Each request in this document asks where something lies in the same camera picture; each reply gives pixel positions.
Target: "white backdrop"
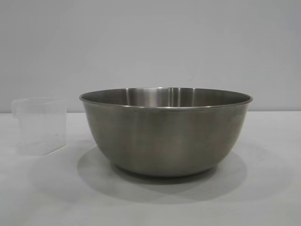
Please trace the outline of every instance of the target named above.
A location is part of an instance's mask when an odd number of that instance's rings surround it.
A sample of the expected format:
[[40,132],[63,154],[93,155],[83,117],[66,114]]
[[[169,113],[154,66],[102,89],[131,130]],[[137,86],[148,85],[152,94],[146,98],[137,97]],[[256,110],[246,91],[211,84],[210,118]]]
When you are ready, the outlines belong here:
[[301,110],[300,0],[1,0],[0,112],[123,87],[227,89]]

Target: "clear plastic measuring cup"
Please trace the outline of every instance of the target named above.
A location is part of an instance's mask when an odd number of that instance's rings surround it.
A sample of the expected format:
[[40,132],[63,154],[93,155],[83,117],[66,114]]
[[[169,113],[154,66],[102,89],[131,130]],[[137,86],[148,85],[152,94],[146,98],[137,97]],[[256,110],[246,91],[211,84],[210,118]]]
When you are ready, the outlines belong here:
[[66,144],[66,103],[60,97],[18,99],[12,114],[19,119],[18,151],[44,155]]

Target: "metal bowl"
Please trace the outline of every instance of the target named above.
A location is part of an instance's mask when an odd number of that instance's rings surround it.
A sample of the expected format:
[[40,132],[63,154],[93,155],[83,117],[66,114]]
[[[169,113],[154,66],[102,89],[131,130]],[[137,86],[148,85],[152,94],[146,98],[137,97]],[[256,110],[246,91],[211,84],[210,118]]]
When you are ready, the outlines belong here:
[[192,88],[110,89],[80,99],[111,163],[158,177],[217,165],[235,144],[252,101],[242,93]]

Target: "bowl rim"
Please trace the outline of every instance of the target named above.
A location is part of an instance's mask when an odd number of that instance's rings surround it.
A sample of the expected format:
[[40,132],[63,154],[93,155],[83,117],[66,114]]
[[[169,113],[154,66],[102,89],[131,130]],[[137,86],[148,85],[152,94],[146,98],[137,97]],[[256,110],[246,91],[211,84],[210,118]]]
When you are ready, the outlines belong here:
[[[208,105],[208,106],[191,106],[191,107],[169,107],[169,106],[160,106],[160,107],[153,107],[153,106],[135,106],[135,105],[118,105],[118,104],[108,104],[108,103],[101,103],[96,101],[87,100],[84,98],[85,95],[100,92],[100,91],[108,91],[108,90],[129,90],[129,89],[202,89],[202,90],[211,90],[211,91],[222,91],[222,92],[230,92],[233,94],[243,95],[248,98],[248,100],[228,105]],[[94,104],[94,105],[105,105],[105,106],[114,106],[114,107],[124,107],[124,108],[138,108],[138,109],[163,109],[163,110],[185,110],[185,109],[215,109],[215,108],[225,108],[225,107],[233,107],[238,105],[246,105],[253,101],[253,98],[245,93],[223,90],[223,89],[204,89],[204,88],[188,88],[188,87],[137,87],[137,88],[119,88],[119,89],[103,89],[103,90],[96,90],[84,93],[80,95],[79,99],[82,102]]]

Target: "white tabletop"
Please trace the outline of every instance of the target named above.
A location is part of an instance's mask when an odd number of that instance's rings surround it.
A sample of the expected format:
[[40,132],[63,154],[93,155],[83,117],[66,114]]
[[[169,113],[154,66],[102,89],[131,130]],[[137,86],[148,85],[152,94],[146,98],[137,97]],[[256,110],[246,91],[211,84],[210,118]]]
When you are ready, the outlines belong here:
[[18,153],[17,131],[0,115],[1,226],[301,225],[301,112],[248,112],[216,169],[167,181],[113,168],[83,113],[48,155]]

